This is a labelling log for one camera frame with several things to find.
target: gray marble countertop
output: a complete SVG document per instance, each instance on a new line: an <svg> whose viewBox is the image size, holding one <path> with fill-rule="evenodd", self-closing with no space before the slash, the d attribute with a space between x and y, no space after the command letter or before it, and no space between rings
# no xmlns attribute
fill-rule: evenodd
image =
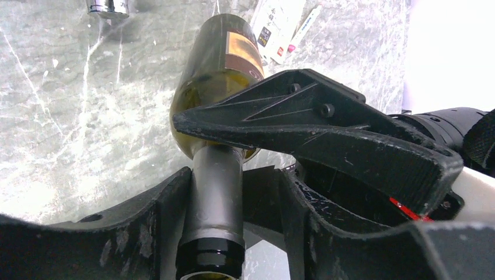
<svg viewBox="0 0 495 280"><path fill-rule="evenodd" d="M195 35L218 11L249 22L256 6L135 0L129 19L109 25L86 14L85 0L0 3L0 211L36 223L77 221L190 165L168 107ZM307 1L304 18L317 3ZM409 4L322 5L296 52L265 73L312 68L400 112ZM246 168L290 160L262 151ZM260 258L247 257L245 279L261 279L263 263L275 267Z"/></svg>

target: green glass bottle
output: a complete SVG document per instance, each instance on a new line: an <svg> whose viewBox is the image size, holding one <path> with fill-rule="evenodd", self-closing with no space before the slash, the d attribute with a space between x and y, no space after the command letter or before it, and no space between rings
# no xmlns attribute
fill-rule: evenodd
<svg viewBox="0 0 495 280"><path fill-rule="evenodd" d="M255 35L242 18L222 14L200 29L170 107L172 134L180 149L193 158L196 151L214 144L173 129L172 116L193 107L218 102L264 78ZM245 160L254 150L245 151Z"/></svg>

